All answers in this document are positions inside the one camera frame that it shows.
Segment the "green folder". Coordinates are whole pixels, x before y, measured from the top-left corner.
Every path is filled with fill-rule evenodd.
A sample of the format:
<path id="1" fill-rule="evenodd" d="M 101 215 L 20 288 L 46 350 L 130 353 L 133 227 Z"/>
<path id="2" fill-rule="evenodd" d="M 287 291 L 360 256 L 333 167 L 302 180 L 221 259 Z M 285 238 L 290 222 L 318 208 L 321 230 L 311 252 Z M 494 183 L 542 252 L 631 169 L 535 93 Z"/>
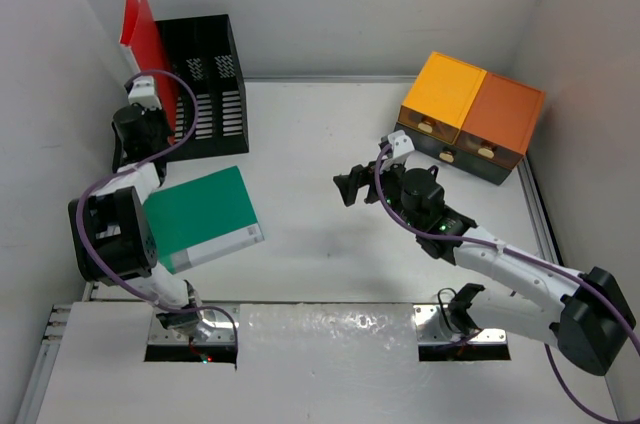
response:
<path id="1" fill-rule="evenodd" d="M 154 192 L 143 208 L 158 260 L 172 274 L 264 240 L 236 166 Z"/>

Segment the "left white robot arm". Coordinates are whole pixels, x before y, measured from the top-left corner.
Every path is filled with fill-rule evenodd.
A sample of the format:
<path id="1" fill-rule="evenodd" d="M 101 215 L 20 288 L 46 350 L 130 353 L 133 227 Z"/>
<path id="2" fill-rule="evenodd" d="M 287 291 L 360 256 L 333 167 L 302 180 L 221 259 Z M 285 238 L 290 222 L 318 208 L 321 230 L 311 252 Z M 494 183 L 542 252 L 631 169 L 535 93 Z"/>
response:
<path id="1" fill-rule="evenodd" d="M 142 161 L 169 147 L 165 112 L 135 103 L 113 115 L 116 175 L 89 193 L 84 204 L 68 205 L 78 268 L 88 282 L 116 286 L 117 276 L 153 308 L 160 325 L 194 341 L 203 313 L 187 281 L 159 263 L 156 240 L 143 203 L 166 177 L 166 159 Z"/>

